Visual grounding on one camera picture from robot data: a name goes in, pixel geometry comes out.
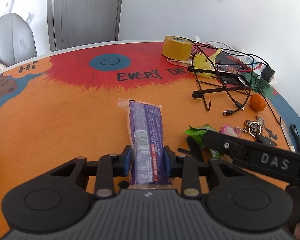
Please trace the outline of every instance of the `black handle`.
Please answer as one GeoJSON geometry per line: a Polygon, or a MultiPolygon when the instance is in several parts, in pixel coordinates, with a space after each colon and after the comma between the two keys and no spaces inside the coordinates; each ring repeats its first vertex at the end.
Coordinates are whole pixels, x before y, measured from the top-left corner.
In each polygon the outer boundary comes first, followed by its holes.
{"type": "Polygon", "coordinates": [[[292,135],[294,136],[294,138],[296,139],[296,142],[297,142],[297,148],[298,148],[298,153],[300,153],[300,137],[298,135],[298,130],[297,130],[297,127],[294,123],[292,123],[290,125],[290,130],[291,130],[291,133],[292,135]]]}

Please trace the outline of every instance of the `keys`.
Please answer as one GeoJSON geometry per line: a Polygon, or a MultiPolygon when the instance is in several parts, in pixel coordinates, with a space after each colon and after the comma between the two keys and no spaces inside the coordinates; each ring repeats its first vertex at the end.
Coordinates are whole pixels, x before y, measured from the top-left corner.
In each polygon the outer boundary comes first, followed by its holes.
{"type": "Polygon", "coordinates": [[[246,127],[244,127],[243,129],[240,129],[238,127],[238,129],[242,132],[249,133],[253,137],[255,137],[256,134],[260,135],[263,129],[266,127],[265,121],[260,116],[256,116],[255,121],[246,120],[244,124],[246,125],[246,127]]]}

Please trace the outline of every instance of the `black cable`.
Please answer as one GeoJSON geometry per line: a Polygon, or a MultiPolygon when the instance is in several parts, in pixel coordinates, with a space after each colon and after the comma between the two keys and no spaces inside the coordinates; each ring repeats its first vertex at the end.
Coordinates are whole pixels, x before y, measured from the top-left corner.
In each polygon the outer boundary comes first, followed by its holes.
{"type": "MultiPolygon", "coordinates": [[[[202,47],[206,47],[206,48],[209,48],[209,49],[216,49],[216,47],[211,47],[211,46],[209,46],[209,45],[207,45],[207,44],[204,44],[204,43],[201,43],[201,42],[199,42],[199,41],[196,41],[196,42],[199,43],[199,44],[201,44],[202,47]]],[[[254,54],[245,54],[245,53],[243,53],[243,52],[241,52],[241,51],[237,51],[237,50],[233,50],[233,49],[222,49],[222,50],[228,50],[228,51],[233,51],[233,52],[237,52],[237,53],[241,53],[241,54],[242,54],[242,55],[231,54],[231,53],[225,51],[225,53],[227,53],[227,54],[229,54],[229,55],[233,55],[233,56],[255,56],[255,57],[258,57],[259,59],[261,59],[264,63],[266,63],[267,66],[270,66],[270,65],[268,64],[268,62],[266,62],[263,58],[259,57],[258,55],[254,55],[254,54]]]]}
{"type": "Polygon", "coordinates": [[[243,69],[243,67],[240,66],[240,68],[237,71],[237,75],[239,74],[240,69],[243,69]]]}
{"type": "MultiPolygon", "coordinates": [[[[206,46],[206,45],[203,44],[203,43],[200,43],[200,42],[197,42],[197,41],[192,41],[192,40],[187,39],[187,38],[183,38],[183,37],[180,37],[180,38],[192,42],[192,44],[193,44],[194,46],[196,46],[197,49],[198,49],[198,50],[199,50],[199,51],[200,51],[200,52],[201,52],[201,53],[209,60],[209,62],[210,62],[211,65],[213,66],[214,70],[216,71],[217,76],[218,76],[218,78],[219,78],[219,80],[220,80],[222,86],[223,86],[224,88],[226,88],[226,85],[225,85],[223,79],[221,78],[218,69],[216,68],[216,66],[214,65],[214,63],[212,62],[212,60],[211,60],[211,59],[210,59],[210,58],[202,51],[202,49],[200,48],[200,46],[197,45],[196,43],[199,43],[199,44],[204,45],[203,47],[207,47],[207,48],[211,48],[211,49],[216,49],[216,48],[215,48],[215,47],[206,46]]],[[[226,111],[224,111],[224,114],[225,114],[225,115],[231,115],[231,114],[234,114],[234,113],[240,111],[240,110],[246,105],[247,101],[249,100],[249,96],[250,96],[251,89],[252,89],[252,77],[253,77],[253,69],[254,69],[254,66],[253,66],[253,65],[255,64],[255,63],[254,63],[254,57],[253,57],[253,56],[260,58],[260,59],[261,59],[262,61],[264,61],[266,64],[267,64],[267,62],[266,62],[265,60],[263,60],[261,57],[259,57],[259,56],[257,56],[257,55],[254,55],[254,54],[246,54],[246,53],[243,53],[243,52],[241,52],[241,51],[236,51],[236,50],[232,50],[232,49],[223,49],[223,50],[235,51],[235,52],[238,52],[238,53],[240,53],[240,54],[242,54],[242,55],[244,55],[244,56],[252,57],[251,78],[250,78],[249,93],[247,94],[247,98],[246,98],[245,102],[244,102],[243,104],[241,104],[240,102],[234,100],[234,98],[230,95],[230,93],[229,93],[228,91],[226,91],[227,94],[228,94],[228,96],[229,96],[229,98],[234,102],[234,104],[235,104],[235,105],[237,106],[237,108],[238,108],[238,109],[236,109],[236,110],[234,110],[234,111],[233,111],[233,110],[226,110],[226,111]]]]}
{"type": "MultiPolygon", "coordinates": [[[[195,54],[193,54],[193,56],[192,56],[192,61],[191,61],[191,65],[192,66],[194,66],[193,65],[193,60],[194,60],[194,57],[197,55],[197,54],[199,54],[199,52],[196,52],[195,54]]],[[[249,65],[252,65],[252,64],[254,64],[254,65],[256,65],[256,64],[262,64],[262,65],[265,65],[265,66],[269,66],[269,65],[267,65],[266,63],[263,63],[263,62],[255,62],[255,63],[237,63],[237,64],[221,64],[221,63],[219,63],[218,65],[221,65],[221,66],[240,66],[240,68],[239,68],[239,70],[240,69],[243,69],[243,70],[245,70],[243,67],[241,67],[241,66],[249,66],[249,65]]]]}
{"type": "Polygon", "coordinates": [[[258,88],[258,85],[257,85],[257,78],[258,78],[258,76],[256,76],[256,78],[255,78],[255,80],[254,80],[254,83],[255,83],[255,85],[256,85],[256,89],[253,89],[253,90],[256,91],[256,92],[258,92],[260,95],[262,95],[262,97],[263,97],[263,99],[266,101],[266,103],[267,103],[267,105],[268,105],[268,107],[269,107],[269,109],[270,109],[272,115],[274,116],[275,120],[277,121],[277,124],[281,124],[282,118],[280,117],[280,120],[278,121],[278,119],[277,119],[277,117],[275,116],[274,111],[272,110],[272,107],[270,106],[270,104],[269,104],[268,100],[266,99],[265,95],[264,95],[263,92],[258,88]]]}
{"type": "MultiPolygon", "coordinates": [[[[200,49],[200,47],[194,41],[192,41],[190,39],[187,39],[187,38],[182,38],[182,39],[185,39],[185,40],[188,40],[188,41],[192,42],[192,44],[194,46],[196,46],[198,48],[198,50],[210,61],[211,65],[213,66],[214,70],[217,73],[218,78],[220,79],[220,82],[221,82],[222,86],[224,88],[226,88],[226,84],[224,83],[223,79],[221,78],[221,76],[219,74],[219,71],[216,68],[216,66],[214,65],[214,63],[212,62],[212,60],[202,51],[202,49],[200,49]]],[[[233,97],[230,95],[230,93],[228,91],[226,91],[226,92],[227,92],[228,96],[230,97],[230,99],[235,103],[236,101],[233,99],[233,97]]]]}

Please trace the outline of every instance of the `orange cloud shape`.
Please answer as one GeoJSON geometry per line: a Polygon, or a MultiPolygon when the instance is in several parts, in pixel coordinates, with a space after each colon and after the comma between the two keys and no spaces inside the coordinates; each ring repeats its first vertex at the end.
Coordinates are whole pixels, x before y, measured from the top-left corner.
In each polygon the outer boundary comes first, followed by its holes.
{"type": "Polygon", "coordinates": [[[39,60],[35,60],[21,66],[15,67],[3,73],[4,76],[12,76],[13,78],[22,78],[28,74],[39,74],[47,71],[52,67],[50,62],[51,57],[45,57],[39,60]]]}

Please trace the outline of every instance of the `yellow tape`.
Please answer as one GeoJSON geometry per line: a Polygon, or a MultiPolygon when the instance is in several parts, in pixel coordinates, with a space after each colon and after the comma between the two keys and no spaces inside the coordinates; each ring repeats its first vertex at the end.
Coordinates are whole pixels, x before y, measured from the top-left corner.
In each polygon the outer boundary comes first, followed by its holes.
{"type": "Polygon", "coordinates": [[[165,36],[162,55],[174,60],[188,60],[192,42],[175,36],[165,36]]]}

